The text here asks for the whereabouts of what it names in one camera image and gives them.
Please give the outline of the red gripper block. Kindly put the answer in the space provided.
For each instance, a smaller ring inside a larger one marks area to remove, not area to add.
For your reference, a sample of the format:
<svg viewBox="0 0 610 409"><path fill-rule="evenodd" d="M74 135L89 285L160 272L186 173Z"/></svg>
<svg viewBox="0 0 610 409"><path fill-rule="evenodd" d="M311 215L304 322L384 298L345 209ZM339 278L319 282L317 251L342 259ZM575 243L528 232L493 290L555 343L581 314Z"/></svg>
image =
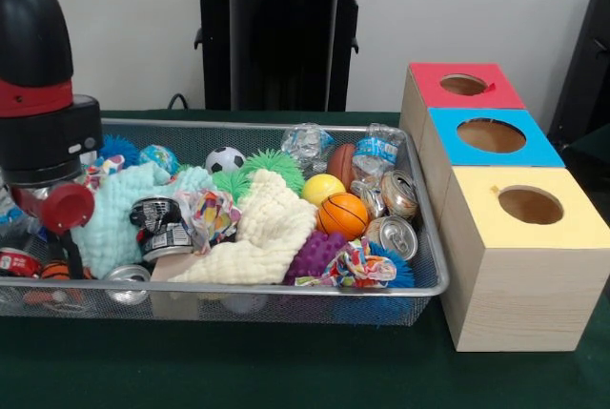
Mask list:
<svg viewBox="0 0 610 409"><path fill-rule="evenodd" d="M27 215L37 218L59 236L71 279L84 279L85 271L78 246L70 230L85 226L94 211L94 197L87 187L64 182L40 189L11 187L11 197Z"/></svg>

